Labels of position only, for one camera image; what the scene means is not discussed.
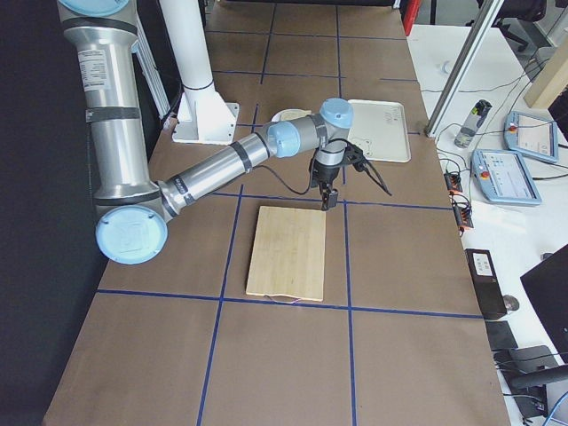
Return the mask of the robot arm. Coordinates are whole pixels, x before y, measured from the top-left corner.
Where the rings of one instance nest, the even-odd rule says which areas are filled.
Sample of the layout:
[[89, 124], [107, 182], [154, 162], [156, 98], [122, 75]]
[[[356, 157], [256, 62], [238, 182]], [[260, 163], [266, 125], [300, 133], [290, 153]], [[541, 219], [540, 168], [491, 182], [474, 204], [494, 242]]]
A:
[[138, 40], [133, 1], [61, 1], [65, 38], [77, 50], [87, 109], [85, 120], [95, 147], [101, 186], [93, 200], [100, 250], [121, 264], [155, 257], [168, 237], [168, 222], [180, 211], [271, 157], [313, 151], [311, 182], [325, 207], [352, 126], [352, 105], [327, 99], [316, 114], [268, 122], [240, 140], [230, 132], [237, 107], [215, 89], [196, 3], [164, 1], [162, 15], [177, 60], [190, 122], [201, 142], [222, 149], [166, 181], [150, 178], [132, 49]]

